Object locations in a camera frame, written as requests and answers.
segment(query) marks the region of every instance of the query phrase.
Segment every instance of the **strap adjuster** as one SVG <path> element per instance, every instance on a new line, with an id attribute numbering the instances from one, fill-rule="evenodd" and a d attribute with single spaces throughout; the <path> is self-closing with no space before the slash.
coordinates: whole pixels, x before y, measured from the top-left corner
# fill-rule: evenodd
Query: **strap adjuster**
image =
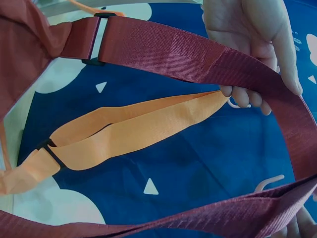
<path id="1" fill-rule="evenodd" d="M 117 15 L 113 12 L 98 12 L 94 16 L 97 16 L 99 18 L 109 18 L 111 16 L 117 16 Z M 104 66 L 106 64 L 105 62 L 101 62 L 98 60 L 91 60 L 91 59 L 82 59 L 81 62 L 86 65 L 93 65 L 93 66 Z"/>
<path id="2" fill-rule="evenodd" d="M 49 148 L 49 146 L 57 147 L 55 143 L 49 138 L 39 143 L 36 149 L 40 150 L 41 148 L 44 148 L 50 154 L 50 156 L 52 156 L 52 158 L 59 164 L 60 169 L 66 168 L 66 165 L 63 163 L 63 161 L 60 160 L 56 154 L 54 154 L 54 152 Z"/>

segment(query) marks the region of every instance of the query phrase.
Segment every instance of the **webbing strap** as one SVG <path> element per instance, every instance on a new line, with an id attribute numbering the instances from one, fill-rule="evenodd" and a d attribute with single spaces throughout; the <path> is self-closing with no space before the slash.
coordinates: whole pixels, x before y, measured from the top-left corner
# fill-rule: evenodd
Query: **webbing strap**
<path id="1" fill-rule="evenodd" d="M 72 23 L 68 40 L 60 55 L 88 59 L 97 26 L 96 18 Z M 69 24 L 59 25 L 57 29 L 59 31 L 55 32 L 54 36 L 58 40 L 60 35 L 62 42 L 65 34 L 69 32 L 63 29 L 69 29 Z M 48 42 L 46 39 L 39 37 L 44 43 Z M 0 211 L 0 230 L 4 237 L 123 237 L 153 228 L 179 228 L 230 238 L 262 238 L 286 226 L 315 190 L 316 123 L 303 99 L 287 90 L 280 76 L 258 60 L 189 32 L 120 17 L 111 17 L 108 21 L 99 60 L 183 81 L 234 85 L 259 92 L 271 106 L 281 126 L 295 176 L 303 180 L 138 226 L 76 223 L 53 227 Z"/>
<path id="2" fill-rule="evenodd" d="M 63 166 L 86 170 L 146 148 L 202 122 L 226 101 L 218 91 L 99 108 L 61 126 L 19 167 L 0 173 L 0 195 L 26 192 Z"/>

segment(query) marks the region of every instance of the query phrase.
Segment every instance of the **black plastic buckle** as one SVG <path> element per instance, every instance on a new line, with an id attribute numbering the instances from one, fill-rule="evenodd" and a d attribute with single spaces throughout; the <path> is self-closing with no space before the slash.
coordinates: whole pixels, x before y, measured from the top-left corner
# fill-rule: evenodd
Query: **black plastic buckle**
<path id="1" fill-rule="evenodd" d="M 63 161 L 60 160 L 59 157 L 57 157 L 57 155 L 54 154 L 54 152 L 48 146 L 56 147 L 56 145 L 51 139 L 47 139 L 45 141 L 42 141 L 40 144 L 38 144 L 36 149 L 40 150 L 41 148 L 44 148 L 53 157 L 53 159 L 55 159 L 55 161 L 60 165 L 60 169 L 66 168 L 66 165 L 63 163 Z"/>
<path id="2" fill-rule="evenodd" d="M 116 16 L 116 14 L 112 12 L 98 12 L 94 16 L 97 16 L 100 18 L 109 18 L 111 16 Z M 105 62 L 101 62 L 98 60 L 91 60 L 91 59 L 82 59 L 81 62 L 86 65 L 93 65 L 93 66 L 104 66 L 106 64 Z"/>

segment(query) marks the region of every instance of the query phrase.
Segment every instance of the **blue background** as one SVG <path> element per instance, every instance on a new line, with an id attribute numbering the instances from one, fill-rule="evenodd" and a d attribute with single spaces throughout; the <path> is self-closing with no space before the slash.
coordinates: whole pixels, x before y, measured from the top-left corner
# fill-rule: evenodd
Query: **blue background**
<path id="1" fill-rule="evenodd" d="M 299 77 L 304 98 L 317 112 L 317 76 L 309 59 L 308 33 L 317 35 L 314 0 L 286 1 L 298 45 Z M 150 21 L 181 28 L 203 36 L 202 11 L 198 5 L 150 4 Z M 102 93 L 95 85 L 107 81 Z M 86 66 L 65 88 L 50 94 L 36 93 L 20 147 L 19 162 L 64 123 L 102 106 L 124 106 L 161 97 L 217 90 L 163 76 L 106 64 Z M 284 139 L 273 115 L 258 109 L 232 109 L 225 105 L 204 122 L 141 151 L 112 158 L 85 171 L 65 169 L 54 176 L 60 188 L 90 198 L 107 224 L 139 224 L 212 202 L 253 192 L 269 177 L 284 174 L 274 186 L 294 181 Z M 151 178 L 159 195 L 143 194 Z M 317 205 L 307 207 L 317 218 Z M 145 237 L 211 238 L 211 234 L 180 230 L 156 230 L 133 235 Z"/>

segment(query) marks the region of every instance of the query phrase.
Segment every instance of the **orange fabric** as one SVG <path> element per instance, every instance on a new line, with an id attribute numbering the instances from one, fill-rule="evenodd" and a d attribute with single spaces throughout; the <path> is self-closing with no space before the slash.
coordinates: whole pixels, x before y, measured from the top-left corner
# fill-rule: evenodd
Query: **orange fabric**
<path id="1" fill-rule="evenodd" d="M 1 142 L 1 147 L 2 147 L 2 155 L 3 155 L 5 169 L 12 170 L 9 155 L 8 155 L 8 150 L 7 150 L 7 146 L 6 146 L 4 121 L 0 122 L 0 142 Z"/>
<path id="2" fill-rule="evenodd" d="M 99 108 L 57 129 L 50 137 L 56 147 L 49 148 L 68 168 L 86 170 L 200 123 L 226 101 L 209 92 Z M 59 170 L 46 149 L 34 150 L 19 167 L 0 172 L 0 195 L 26 192 Z"/>
<path id="3" fill-rule="evenodd" d="M 98 8 L 93 8 L 93 7 L 90 7 L 90 6 L 86 6 L 80 2 L 77 2 L 76 0 L 69 0 L 72 4 L 78 6 L 78 8 L 80 8 L 81 10 L 87 12 L 87 13 L 90 13 L 92 15 L 95 15 L 96 13 L 99 13 L 99 12 L 104 12 L 104 13 L 114 13 L 116 14 L 117 16 L 125 16 L 123 12 L 120 12 L 120 11 L 108 11 L 108 10 L 102 10 L 102 9 L 98 9 Z"/>

